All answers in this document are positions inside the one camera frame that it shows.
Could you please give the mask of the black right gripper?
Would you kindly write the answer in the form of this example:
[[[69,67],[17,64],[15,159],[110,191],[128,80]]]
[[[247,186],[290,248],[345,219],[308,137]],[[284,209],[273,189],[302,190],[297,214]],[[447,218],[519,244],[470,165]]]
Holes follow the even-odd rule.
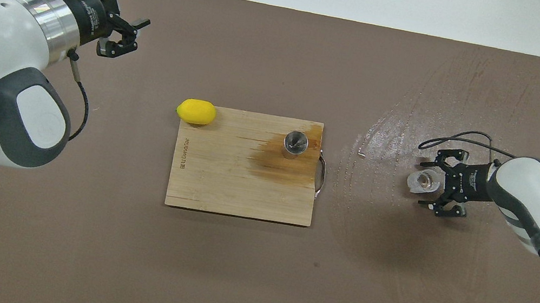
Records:
[[[486,182],[492,172],[492,164],[465,164],[469,152],[459,149],[438,150],[432,161],[421,162],[421,167],[438,167],[451,171],[447,188],[448,196],[441,195],[435,200],[418,200],[418,204],[433,211],[436,217],[466,217],[465,204],[474,202],[491,202]]]

